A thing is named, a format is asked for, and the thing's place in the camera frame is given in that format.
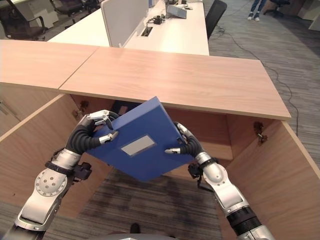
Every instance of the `person's legs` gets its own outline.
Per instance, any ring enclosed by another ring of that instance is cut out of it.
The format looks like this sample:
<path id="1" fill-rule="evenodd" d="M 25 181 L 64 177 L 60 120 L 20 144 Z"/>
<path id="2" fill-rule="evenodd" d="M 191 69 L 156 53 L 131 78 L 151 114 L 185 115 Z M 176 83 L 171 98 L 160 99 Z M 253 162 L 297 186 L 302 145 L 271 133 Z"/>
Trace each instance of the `person's legs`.
<path id="1" fill-rule="evenodd" d="M 258 11 L 254 15 L 254 20 L 256 20 L 257 22 L 260 21 L 260 18 L 259 18 L 260 17 L 260 12 L 264 8 L 266 2 L 267 2 L 267 0 L 261 0 L 261 2 L 259 4 L 259 7 L 258 7 Z"/>
<path id="2" fill-rule="evenodd" d="M 253 4 L 251 6 L 250 12 L 249 12 L 248 20 L 251 20 L 252 17 L 254 16 L 254 10 L 256 9 L 259 1 L 260 0 L 254 0 Z"/>

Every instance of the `open cabinet door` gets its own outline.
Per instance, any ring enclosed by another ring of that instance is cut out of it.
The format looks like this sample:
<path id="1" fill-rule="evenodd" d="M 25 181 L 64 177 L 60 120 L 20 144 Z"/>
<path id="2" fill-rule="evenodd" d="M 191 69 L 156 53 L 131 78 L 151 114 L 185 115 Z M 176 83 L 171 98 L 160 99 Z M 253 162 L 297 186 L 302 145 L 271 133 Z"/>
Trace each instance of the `open cabinet door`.
<path id="1" fill-rule="evenodd" d="M 229 178 L 248 200 L 276 240 L 320 239 L 320 171 L 285 121 L 263 131 L 226 168 Z M 236 235 L 222 212 L 223 239 Z"/>
<path id="2" fill-rule="evenodd" d="M 0 201 L 23 206 L 34 189 L 36 176 L 45 169 L 52 154 L 63 148 L 77 120 L 78 110 L 68 94 L 60 94 L 0 137 Z M 84 154 L 92 165 L 91 176 L 70 188 L 59 214 L 75 218 L 111 167 Z"/>

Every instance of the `robot forearm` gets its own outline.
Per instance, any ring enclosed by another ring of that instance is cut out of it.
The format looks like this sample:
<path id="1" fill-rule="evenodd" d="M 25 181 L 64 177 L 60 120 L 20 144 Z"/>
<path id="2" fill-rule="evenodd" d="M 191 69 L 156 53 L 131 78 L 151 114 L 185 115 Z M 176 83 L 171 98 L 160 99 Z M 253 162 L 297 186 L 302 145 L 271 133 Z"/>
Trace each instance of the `robot forearm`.
<path id="1" fill-rule="evenodd" d="M 195 158 L 197 163 L 189 165 L 189 173 L 193 178 L 199 178 L 198 186 L 201 189 L 210 191 L 210 189 L 200 186 L 202 176 L 211 186 L 215 199 L 236 233 L 237 239 L 275 240 L 267 227 L 260 223 L 239 189 L 230 182 L 226 169 L 202 148 L 197 138 L 185 126 L 178 122 L 174 124 L 185 138 L 186 144 L 167 149 L 165 152 L 168 154 L 189 154 Z"/>
<path id="2" fill-rule="evenodd" d="M 46 169 L 36 177 L 32 195 L 3 239 L 42 239 L 73 182 L 86 180 L 91 174 L 89 163 L 78 164 L 82 154 L 86 150 L 112 141 L 118 135 L 118 132 L 114 131 L 99 138 L 92 137 L 97 125 L 106 124 L 112 129 L 109 117 L 113 120 L 118 115 L 101 110 L 82 118 L 72 131 L 65 148 L 56 152 L 51 161 L 45 164 Z"/>
<path id="3" fill-rule="evenodd" d="M 275 240 L 268 228 L 261 224 L 239 189 L 230 182 L 226 169 L 205 151 L 195 159 L 203 171 L 204 180 L 213 189 L 216 201 L 236 233 L 237 240 Z"/>

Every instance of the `white label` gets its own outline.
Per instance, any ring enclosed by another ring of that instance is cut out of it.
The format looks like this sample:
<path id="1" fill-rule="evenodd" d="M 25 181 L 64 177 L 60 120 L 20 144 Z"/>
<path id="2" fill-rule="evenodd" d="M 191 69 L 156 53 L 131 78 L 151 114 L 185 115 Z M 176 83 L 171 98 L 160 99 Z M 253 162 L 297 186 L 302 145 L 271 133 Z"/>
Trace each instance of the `white label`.
<path id="1" fill-rule="evenodd" d="M 154 145 L 156 145 L 156 143 L 148 135 L 146 135 L 129 143 L 128 145 L 125 145 L 121 148 L 121 150 L 129 156 L 133 156 L 153 147 Z"/>

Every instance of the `wooden countertop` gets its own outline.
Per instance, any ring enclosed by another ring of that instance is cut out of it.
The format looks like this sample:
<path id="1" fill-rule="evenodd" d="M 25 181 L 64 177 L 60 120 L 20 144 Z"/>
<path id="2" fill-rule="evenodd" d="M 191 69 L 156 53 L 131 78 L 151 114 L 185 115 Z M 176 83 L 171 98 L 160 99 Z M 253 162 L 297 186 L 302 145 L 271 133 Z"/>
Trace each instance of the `wooden countertop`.
<path id="1" fill-rule="evenodd" d="M 97 48 L 0 40 L 0 82 L 58 89 Z"/>
<path id="2" fill-rule="evenodd" d="M 258 60 L 100 47 L 61 92 L 287 120 L 291 116 Z"/>
<path id="3" fill-rule="evenodd" d="M 1 40 L 0 83 L 62 93 L 287 120 L 258 60 L 78 44 Z"/>

